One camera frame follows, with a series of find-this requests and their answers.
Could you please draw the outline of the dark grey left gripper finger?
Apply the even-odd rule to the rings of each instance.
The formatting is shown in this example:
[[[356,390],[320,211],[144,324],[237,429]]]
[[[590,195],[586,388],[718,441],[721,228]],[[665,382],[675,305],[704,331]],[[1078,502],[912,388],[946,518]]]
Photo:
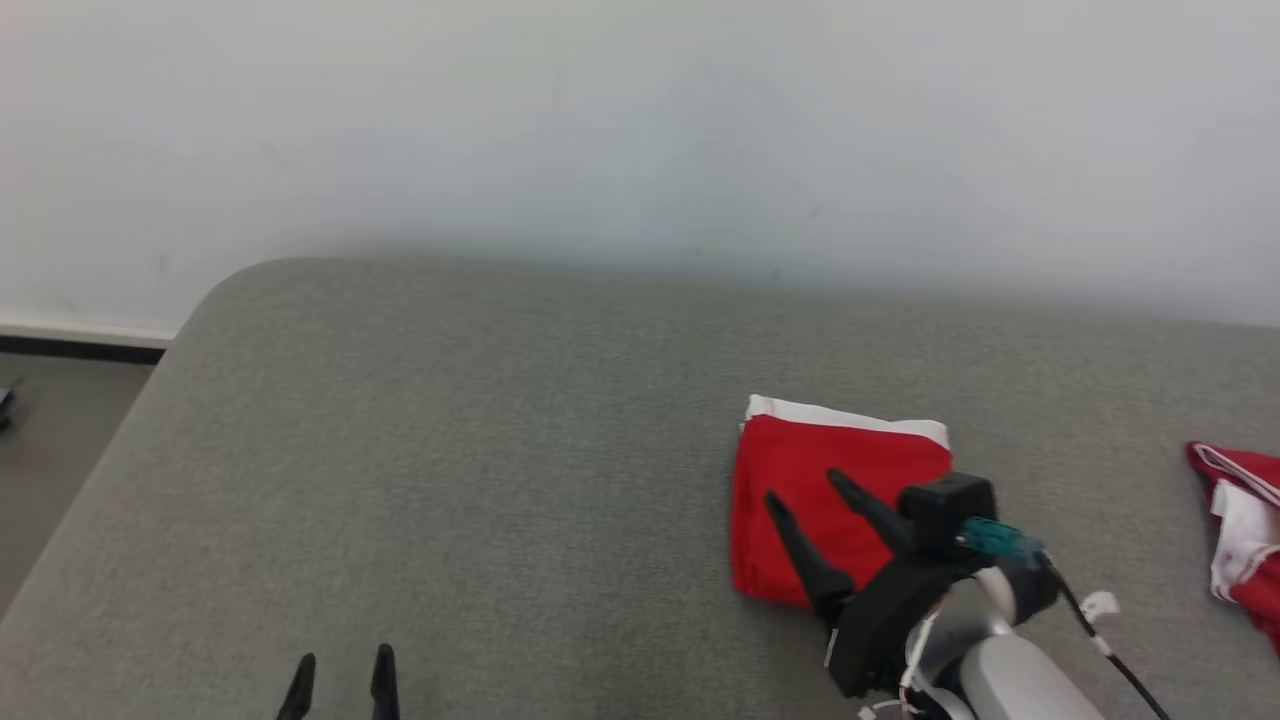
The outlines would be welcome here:
[[[401,700],[396,652],[389,643],[380,643],[370,682],[372,720],[401,720]]]
[[[306,653],[297,664],[276,720],[302,720],[311,710],[316,675],[316,656]]]

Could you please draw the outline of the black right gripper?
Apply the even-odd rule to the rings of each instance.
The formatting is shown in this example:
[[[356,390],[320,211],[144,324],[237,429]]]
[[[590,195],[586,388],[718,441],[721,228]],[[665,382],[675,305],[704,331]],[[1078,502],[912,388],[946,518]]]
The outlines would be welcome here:
[[[987,556],[910,553],[914,529],[906,518],[840,469],[831,468],[827,480],[896,556],[858,593],[854,579],[827,561],[774,491],[765,492],[764,503],[812,610],[824,624],[837,624],[827,661],[831,679],[842,697],[864,698],[897,687],[911,632],[952,584],[987,568]]]

